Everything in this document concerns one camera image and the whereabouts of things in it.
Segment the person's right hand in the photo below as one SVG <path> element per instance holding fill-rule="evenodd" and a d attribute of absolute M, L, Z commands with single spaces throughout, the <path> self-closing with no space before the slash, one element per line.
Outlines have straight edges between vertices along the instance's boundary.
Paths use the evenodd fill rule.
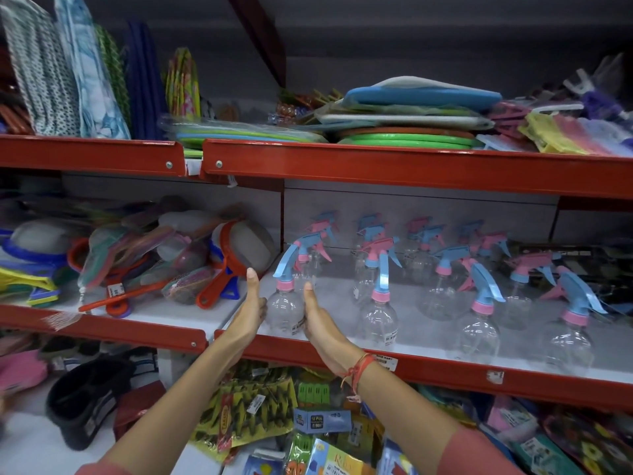
<path fill-rule="evenodd" d="M 305 319 L 304 332 L 326 367 L 335 375 L 351 377 L 368 354 L 353 344 L 337 327 L 333 318 L 318 302 L 318 315 Z"/>

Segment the person's left hand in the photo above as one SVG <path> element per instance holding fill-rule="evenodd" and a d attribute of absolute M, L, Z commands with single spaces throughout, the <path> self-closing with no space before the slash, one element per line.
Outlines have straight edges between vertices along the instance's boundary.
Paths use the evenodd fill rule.
<path fill-rule="evenodd" d="M 246 303 L 246 298 L 244 299 L 244 302 L 222 335 L 222 337 L 226 338 L 228 345 L 236 356 L 239 357 L 255 338 L 266 317 L 266 312 L 266 297 L 260 296 L 260 306 L 249 306 Z"/>

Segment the clear spray bottle blue trigger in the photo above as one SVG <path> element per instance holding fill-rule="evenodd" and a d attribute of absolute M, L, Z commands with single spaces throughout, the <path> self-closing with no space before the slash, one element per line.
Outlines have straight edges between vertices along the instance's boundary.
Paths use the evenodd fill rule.
<path fill-rule="evenodd" d="M 317 255 L 330 261 L 321 232 L 310 232 L 296 239 L 284 251 L 273 272 L 275 292 L 268 298 L 266 322 L 271 334 L 295 337 L 305 320 L 303 290 L 308 283 L 316 287 Z"/>

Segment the yellow green clip packets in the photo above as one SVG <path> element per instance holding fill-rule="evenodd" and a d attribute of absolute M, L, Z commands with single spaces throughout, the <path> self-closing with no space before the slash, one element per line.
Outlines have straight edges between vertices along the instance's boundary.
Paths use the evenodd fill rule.
<path fill-rule="evenodd" d="M 241 360 L 213 393 L 189 444 L 217 462 L 240 447 L 289 434 L 298 407 L 294 369 Z"/>

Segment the pile of colourful mesh strainers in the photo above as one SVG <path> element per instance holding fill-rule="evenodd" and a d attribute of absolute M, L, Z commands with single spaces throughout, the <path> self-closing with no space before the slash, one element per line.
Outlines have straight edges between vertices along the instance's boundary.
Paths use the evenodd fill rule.
<path fill-rule="evenodd" d="M 137 299 L 152 294 L 182 305 L 211 280 L 209 241 L 215 228 L 240 220 L 237 207 L 218 215 L 192 209 L 180 196 L 157 202 L 45 196 L 0 202 L 0 267 L 49 269 L 61 293 L 49 308 L 76 293 L 82 312 L 114 319 L 132 314 Z"/>

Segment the wrapped stack of plastic plates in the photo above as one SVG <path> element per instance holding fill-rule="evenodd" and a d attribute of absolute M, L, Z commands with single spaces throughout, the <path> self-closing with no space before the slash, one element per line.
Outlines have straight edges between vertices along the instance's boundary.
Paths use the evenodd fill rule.
<path fill-rule="evenodd" d="M 157 124 L 169 139 L 189 149 L 202 150 L 202 144 L 206 140 L 328 143 L 323 135 L 313 132 L 239 121 L 188 119 L 166 114 Z"/>

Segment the row of plastic spray bottles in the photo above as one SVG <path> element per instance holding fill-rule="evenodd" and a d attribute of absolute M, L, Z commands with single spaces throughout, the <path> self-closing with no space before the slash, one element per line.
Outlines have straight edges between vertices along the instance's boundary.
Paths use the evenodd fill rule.
<path fill-rule="evenodd" d="M 444 248 L 433 255 L 437 262 L 435 285 L 423 301 L 422 313 L 430 319 L 454 321 L 455 334 L 447 346 L 457 360 L 491 365 L 502 347 L 504 327 L 522 331 L 534 313 L 535 298 L 529 291 L 530 274 L 538 271 L 552 288 L 539 300 L 564 298 L 558 319 L 544 324 L 528 339 L 528 353 L 536 368 L 551 373 L 585 376 L 595 359 L 588 333 L 591 313 L 607 315 L 591 287 L 574 271 L 555 265 L 557 252 L 506 254 L 511 269 L 507 291 L 502 291 L 482 263 L 484 239 L 473 246 Z"/>

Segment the stack of green round plates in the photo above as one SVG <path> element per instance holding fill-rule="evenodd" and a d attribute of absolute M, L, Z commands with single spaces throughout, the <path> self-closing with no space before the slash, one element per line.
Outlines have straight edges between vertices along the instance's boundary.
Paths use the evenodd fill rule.
<path fill-rule="evenodd" d="M 475 135 L 446 128 L 371 127 L 344 130 L 337 144 L 422 149 L 471 149 Z"/>

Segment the black plastic container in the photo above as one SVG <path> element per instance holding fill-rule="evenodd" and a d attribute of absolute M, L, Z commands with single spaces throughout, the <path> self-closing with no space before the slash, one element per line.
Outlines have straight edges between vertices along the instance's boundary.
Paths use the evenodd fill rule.
<path fill-rule="evenodd" d="M 121 396 L 131 390 L 136 368 L 123 358 L 102 357 L 60 377 L 45 400 L 45 414 L 68 448 L 87 449 Z"/>

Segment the yellow plastic squeegee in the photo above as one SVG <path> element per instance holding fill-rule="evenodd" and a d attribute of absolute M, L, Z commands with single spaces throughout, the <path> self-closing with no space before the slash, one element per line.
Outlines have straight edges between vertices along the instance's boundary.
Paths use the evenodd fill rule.
<path fill-rule="evenodd" d="M 50 305 L 59 300 L 60 289 L 49 269 L 18 270 L 0 267 L 0 302 L 19 297 L 28 306 Z"/>

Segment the pink right sleeve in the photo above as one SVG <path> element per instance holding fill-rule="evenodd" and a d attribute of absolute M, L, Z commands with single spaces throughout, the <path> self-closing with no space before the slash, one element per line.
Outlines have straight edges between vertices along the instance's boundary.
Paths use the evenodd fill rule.
<path fill-rule="evenodd" d="M 440 456 L 436 475 L 525 475 L 480 431 L 460 428 Z"/>

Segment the dark red diagonal brace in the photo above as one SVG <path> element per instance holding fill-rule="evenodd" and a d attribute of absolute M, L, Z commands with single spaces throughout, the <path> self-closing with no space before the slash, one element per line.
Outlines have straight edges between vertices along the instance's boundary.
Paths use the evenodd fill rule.
<path fill-rule="evenodd" d="M 287 87 L 286 48 L 259 0 L 227 0 L 277 85 Z"/>

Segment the green patterned board cover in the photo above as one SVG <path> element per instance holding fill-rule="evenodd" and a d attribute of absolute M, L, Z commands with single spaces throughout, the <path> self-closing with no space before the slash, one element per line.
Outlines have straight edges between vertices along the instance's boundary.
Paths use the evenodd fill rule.
<path fill-rule="evenodd" d="M 125 81 L 120 49 L 115 39 L 102 26 L 95 24 L 94 30 L 96 32 L 101 59 L 105 64 L 115 100 L 128 129 L 131 129 L 130 97 Z"/>

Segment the blue white marbled board cover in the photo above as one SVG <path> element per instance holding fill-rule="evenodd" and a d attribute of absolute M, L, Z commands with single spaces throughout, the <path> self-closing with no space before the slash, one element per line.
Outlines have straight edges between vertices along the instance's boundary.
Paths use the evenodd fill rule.
<path fill-rule="evenodd" d="M 129 140 L 130 131 L 116 102 L 92 15 L 84 0 L 54 0 L 64 54 L 78 92 L 83 138 Z"/>

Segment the red metal shelf rail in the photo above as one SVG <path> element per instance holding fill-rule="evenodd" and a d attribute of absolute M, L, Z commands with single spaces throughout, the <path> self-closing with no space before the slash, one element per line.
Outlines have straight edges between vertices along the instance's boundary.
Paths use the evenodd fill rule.
<path fill-rule="evenodd" d="M 335 143 L 206 140 L 200 175 L 633 201 L 633 159 Z"/>
<path fill-rule="evenodd" d="M 394 374 L 412 383 L 633 414 L 633 383 L 600 381 L 371 349 L 365 351 L 373 355 L 397 358 L 399 362 Z M 308 341 L 262 334 L 256 335 L 242 357 L 282 365 L 325 367 Z M 502 385 L 487 382 L 486 372 L 489 369 L 504 371 Z"/>
<path fill-rule="evenodd" d="M 64 335 L 177 352 L 201 353 L 209 345 L 208 338 L 201 329 L 78 313 L 70 313 L 70 324 L 67 325 L 59 318 L 60 315 L 62 313 L 55 310 L 0 304 L 0 329 Z"/>
<path fill-rule="evenodd" d="M 187 176 L 176 142 L 0 135 L 0 168 Z"/>

